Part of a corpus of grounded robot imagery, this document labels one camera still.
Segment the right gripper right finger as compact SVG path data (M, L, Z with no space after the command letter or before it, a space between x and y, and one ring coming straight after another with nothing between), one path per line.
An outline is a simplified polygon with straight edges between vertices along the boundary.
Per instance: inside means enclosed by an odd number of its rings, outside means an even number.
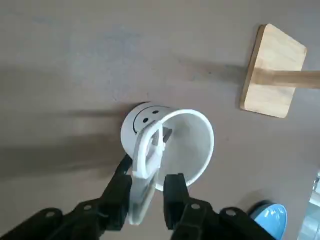
M182 173L168 174L163 183L163 213L172 240L273 240L237 207L216 213L207 201L189 195Z

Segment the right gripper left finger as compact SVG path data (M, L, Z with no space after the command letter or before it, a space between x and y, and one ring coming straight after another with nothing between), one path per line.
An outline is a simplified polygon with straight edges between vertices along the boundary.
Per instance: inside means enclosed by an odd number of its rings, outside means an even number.
M2 240L98 240L120 231L129 211L133 160L126 154L98 198L80 202L69 213L44 208L2 235Z

